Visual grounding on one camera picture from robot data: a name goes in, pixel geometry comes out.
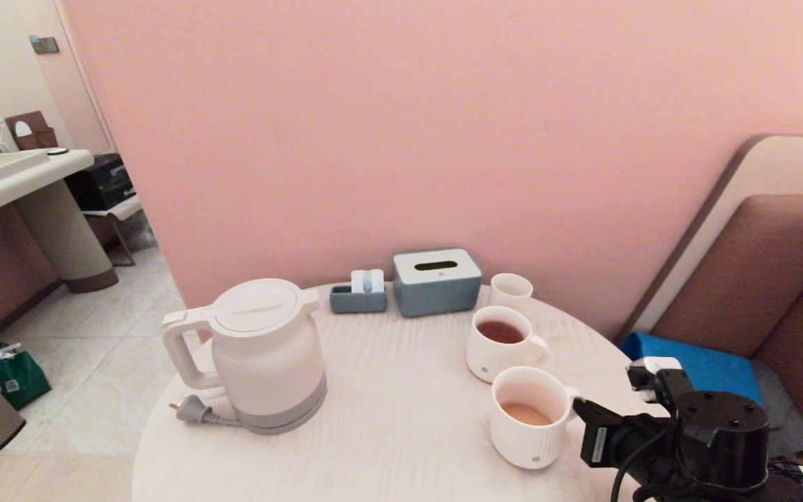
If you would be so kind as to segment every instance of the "white kettle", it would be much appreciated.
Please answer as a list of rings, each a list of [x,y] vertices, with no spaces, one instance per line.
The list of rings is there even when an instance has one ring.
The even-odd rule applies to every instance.
[[[163,343],[185,385],[225,386],[236,418],[259,434],[280,434],[314,416],[328,392],[318,328],[318,292],[281,279],[238,284],[209,306],[163,319]],[[214,372],[201,372],[182,333],[213,334]]]

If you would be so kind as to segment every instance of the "shopping bag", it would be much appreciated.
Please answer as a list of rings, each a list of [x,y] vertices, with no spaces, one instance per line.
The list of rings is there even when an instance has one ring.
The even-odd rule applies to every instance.
[[[0,342],[0,392],[16,410],[52,389],[42,368],[18,347]]]

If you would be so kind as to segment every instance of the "small gray tray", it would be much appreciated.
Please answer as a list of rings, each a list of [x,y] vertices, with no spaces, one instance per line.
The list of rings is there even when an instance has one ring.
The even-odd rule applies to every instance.
[[[330,289],[330,310],[334,314],[355,314],[355,312],[385,312],[389,306],[386,292],[353,293],[351,286],[333,286]]]

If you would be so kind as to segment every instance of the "blue cushion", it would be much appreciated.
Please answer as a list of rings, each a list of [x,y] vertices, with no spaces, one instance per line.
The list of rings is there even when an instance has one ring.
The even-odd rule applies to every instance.
[[[696,390],[733,392],[764,404],[751,362],[745,357],[647,333],[631,333],[621,349],[634,361],[646,356],[676,357]]]

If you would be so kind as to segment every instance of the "white mug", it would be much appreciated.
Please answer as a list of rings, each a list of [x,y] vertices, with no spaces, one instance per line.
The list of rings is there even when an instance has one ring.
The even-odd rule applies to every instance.
[[[489,429],[494,448],[523,469],[552,464],[566,444],[572,401],[580,396],[554,375],[529,366],[501,372],[491,385]]]
[[[510,337],[495,341],[485,336],[479,326],[497,321],[513,327]],[[538,335],[532,333],[532,324],[525,315],[507,306],[487,306],[473,314],[469,337],[466,340],[466,365],[478,379],[491,383],[494,377],[510,366],[539,365],[551,352]]]
[[[499,273],[491,278],[488,305],[522,307],[532,298],[535,288],[525,277],[515,273]]]

